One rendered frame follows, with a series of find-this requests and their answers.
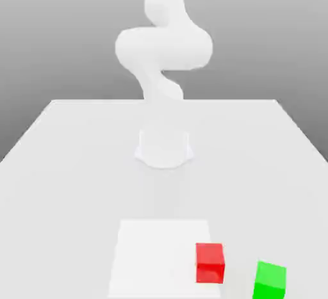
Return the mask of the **small red cube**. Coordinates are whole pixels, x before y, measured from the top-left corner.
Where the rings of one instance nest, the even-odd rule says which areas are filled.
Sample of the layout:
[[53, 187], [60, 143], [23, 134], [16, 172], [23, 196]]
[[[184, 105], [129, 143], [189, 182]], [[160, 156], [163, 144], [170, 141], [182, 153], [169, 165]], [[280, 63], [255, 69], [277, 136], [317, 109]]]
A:
[[225, 266], [223, 244], [195, 244], [195, 279], [197, 283], [222, 284]]

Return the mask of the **small green cube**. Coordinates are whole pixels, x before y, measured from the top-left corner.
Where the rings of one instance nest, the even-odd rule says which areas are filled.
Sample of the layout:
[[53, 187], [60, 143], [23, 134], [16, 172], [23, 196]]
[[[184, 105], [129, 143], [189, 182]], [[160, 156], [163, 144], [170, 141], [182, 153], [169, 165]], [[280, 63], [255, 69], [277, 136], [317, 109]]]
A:
[[286, 267], [258, 261], [252, 299], [284, 299]]

